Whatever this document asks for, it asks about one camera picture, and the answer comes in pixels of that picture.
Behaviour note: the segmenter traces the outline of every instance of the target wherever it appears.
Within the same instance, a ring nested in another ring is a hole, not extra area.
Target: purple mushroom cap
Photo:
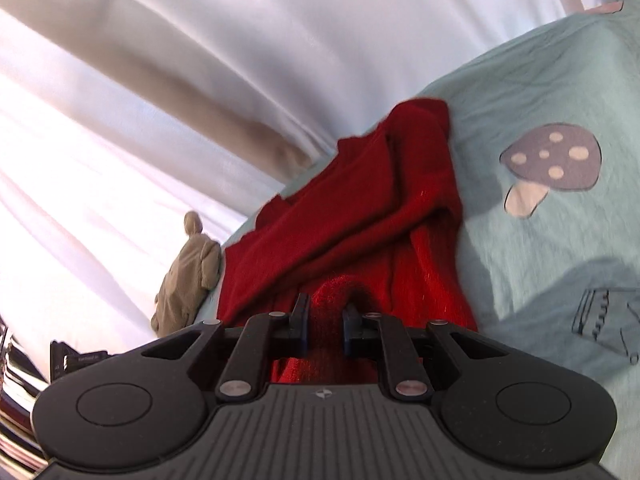
[[[595,136],[574,124],[546,124],[524,134],[500,156],[520,179],[551,189],[587,190],[600,174],[602,154]]]

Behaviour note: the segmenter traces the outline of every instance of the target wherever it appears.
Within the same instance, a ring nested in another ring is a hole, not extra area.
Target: bed
[[[639,23],[640,0],[576,14],[418,94],[450,108],[457,268],[480,331],[607,388],[619,419],[603,464],[622,479],[640,469]],[[224,286],[223,269],[196,320],[215,317]]]

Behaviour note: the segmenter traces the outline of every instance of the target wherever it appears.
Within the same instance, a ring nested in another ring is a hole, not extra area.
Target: ribbed gray panel
[[[38,478],[104,476],[52,464]],[[374,384],[325,388],[273,384],[252,404],[220,409],[200,440],[182,454],[147,470],[111,478],[614,480],[595,465],[550,474],[489,466],[450,443],[425,407],[387,399]]]

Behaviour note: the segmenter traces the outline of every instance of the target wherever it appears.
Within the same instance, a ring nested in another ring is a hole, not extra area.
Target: red cloth
[[[371,134],[338,142],[338,155],[290,198],[273,198],[255,231],[225,250],[218,317],[241,325],[253,314],[289,312],[312,294],[309,360],[288,360],[275,381],[375,382],[340,346],[347,300],[406,326],[447,319],[476,325],[455,267],[462,204],[439,100],[396,106]]]

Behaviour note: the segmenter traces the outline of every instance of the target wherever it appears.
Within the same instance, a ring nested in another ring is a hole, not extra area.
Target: white curtain
[[[225,240],[393,104],[612,0],[0,0],[0,315],[122,352],[199,211]]]

